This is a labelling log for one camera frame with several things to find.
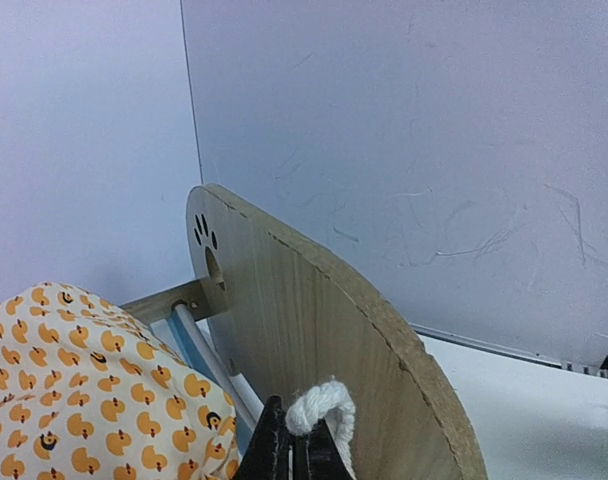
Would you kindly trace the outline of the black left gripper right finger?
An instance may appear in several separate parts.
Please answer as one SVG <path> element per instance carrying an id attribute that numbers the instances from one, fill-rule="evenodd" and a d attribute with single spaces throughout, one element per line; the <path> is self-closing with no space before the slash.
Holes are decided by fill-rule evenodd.
<path id="1" fill-rule="evenodd" d="M 324 419 L 303 435 L 291 436 L 294 480 L 341 480 L 344 462 Z"/>

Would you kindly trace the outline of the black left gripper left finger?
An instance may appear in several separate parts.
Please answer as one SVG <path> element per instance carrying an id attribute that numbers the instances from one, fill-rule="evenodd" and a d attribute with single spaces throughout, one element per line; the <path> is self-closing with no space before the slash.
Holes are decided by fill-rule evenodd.
<path id="1" fill-rule="evenodd" d="M 238 480 L 287 480 L 290 433 L 280 396 L 270 396 L 238 468 Z"/>

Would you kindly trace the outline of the wooden striped pet bed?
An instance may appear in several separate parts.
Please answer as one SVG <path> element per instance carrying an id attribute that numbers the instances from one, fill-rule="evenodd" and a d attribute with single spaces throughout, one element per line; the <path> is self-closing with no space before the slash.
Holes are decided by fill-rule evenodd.
<path id="1" fill-rule="evenodd" d="M 126 305 L 150 324 L 177 315 L 221 385 L 243 376 L 286 403 L 325 381 L 354 401 L 347 440 L 361 479 L 483 479 L 473 427 L 413 329 L 325 247 L 216 184 L 188 196 L 195 278 Z"/>

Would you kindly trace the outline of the duck print mattress cushion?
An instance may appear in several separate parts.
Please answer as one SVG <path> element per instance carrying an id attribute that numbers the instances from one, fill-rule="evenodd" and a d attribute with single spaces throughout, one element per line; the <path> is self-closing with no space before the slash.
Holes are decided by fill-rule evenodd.
<path id="1" fill-rule="evenodd" d="M 324 419 L 354 477 L 354 406 L 340 390 Z M 124 309 L 43 282 L 0 302 L 0 479 L 238 479 L 233 398 Z"/>

